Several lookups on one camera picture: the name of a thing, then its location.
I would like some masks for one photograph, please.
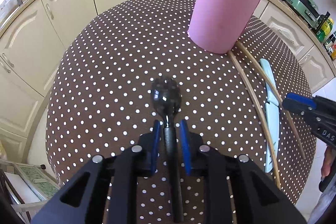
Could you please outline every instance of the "chopstick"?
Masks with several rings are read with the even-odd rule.
[[[227,54],[229,55],[229,57],[231,58],[231,61],[233,62],[233,64],[236,67],[236,69],[238,70],[238,73],[240,74],[240,77],[243,80],[244,85],[245,85],[247,91],[249,92],[249,94],[251,96],[251,99],[253,101],[255,110],[256,110],[256,112],[258,114],[258,117],[259,117],[259,120],[261,122],[261,127],[262,127],[262,129],[264,131],[266,142],[268,144],[268,147],[269,147],[269,150],[270,150],[270,153],[271,153],[271,159],[272,159],[273,169],[274,169],[273,173],[275,175],[276,185],[280,189],[281,184],[280,184],[278,161],[277,161],[277,157],[276,157],[275,152],[274,152],[274,145],[273,145],[273,141],[272,141],[272,138],[271,138],[271,134],[269,132],[269,128],[268,128],[268,125],[267,125],[267,122],[266,122],[266,118],[265,118],[264,112],[261,109],[261,106],[259,104],[257,95],[255,94],[255,92],[254,92],[254,90],[253,90],[253,88],[252,88],[252,86],[251,86],[251,84],[250,84],[250,82],[249,82],[249,80],[248,80],[248,78],[247,78],[247,76],[246,76],[243,68],[239,64],[239,62],[236,59],[235,55],[233,54],[232,51],[228,51]]]
[[[264,72],[264,70],[262,69],[262,67],[259,65],[258,61],[253,57],[253,55],[248,51],[247,48],[245,48],[245,46],[240,42],[237,41],[236,45],[238,46],[238,48],[247,56],[247,58],[249,58],[252,61],[252,64],[255,66],[255,68],[257,69],[258,73],[260,73],[260,75],[265,79],[266,83],[269,85],[269,87],[271,88],[273,94],[275,95],[275,97],[277,98],[278,102],[280,105],[282,105],[282,98],[279,94],[279,92],[277,91],[277,89],[275,88],[275,86],[273,85],[273,83],[270,81],[270,79],[268,78],[268,76],[266,75],[266,73]],[[302,147],[302,143],[299,137],[299,134],[296,130],[296,126],[293,122],[293,119],[289,113],[289,111],[285,110],[285,115],[289,121],[289,125],[293,130],[294,136],[298,142],[299,148],[300,148],[300,152],[303,156],[303,158],[305,159],[305,152],[303,150]]]

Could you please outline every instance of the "pink cup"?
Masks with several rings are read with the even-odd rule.
[[[196,0],[188,30],[199,47],[223,54],[232,49],[260,0]]]

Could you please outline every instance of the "metal ladle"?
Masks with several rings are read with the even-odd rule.
[[[151,90],[152,103],[155,111],[164,122],[164,141],[170,185],[170,204],[173,221],[183,222],[183,204],[180,185],[179,162],[177,157],[176,129],[174,118],[181,106],[181,92],[176,81],[162,76],[156,78]]]

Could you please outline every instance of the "table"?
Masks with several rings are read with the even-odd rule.
[[[263,168],[266,142],[236,68],[226,54],[206,52],[188,38],[194,3],[128,0],[93,19],[70,45],[55,77],[46,131],[48,159],[60,183],[93,155],[118,155],[149,132],[154,119],[160,119],[152,108],[151,83],[161,75],[172,76],[181,88],[177,131],[185,118],[191,131],[221,153],[245,153]],[[252,17],[240,40],[257,60],[270,61],[283,98],[288,92],[311,95],[294,55],[264,23]],[[264,106],[263,79],[246,56],[236,48],[233,52]],[[310,172],[316,139],[301,117],[293,119],[306,159],[280,110],[278,166],[282,190],[296,203]],[[155,176],[138,180],[138,223],[172,222],[163,148],[162,141]],[[181,177],[185,222],[202,223],[202,180],[186,177],[182,167]]]

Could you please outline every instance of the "bottle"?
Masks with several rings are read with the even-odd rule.
[[[326,36],[333,29],[334,21],[331,17],[329,17],[321,26],[320,30],[317,31],[316,36],[320,42],[322,42]]]
[[[336,31],[323,42],[323,46],[325,48],[329,48],[335,43],[335,41],[336,41]]]

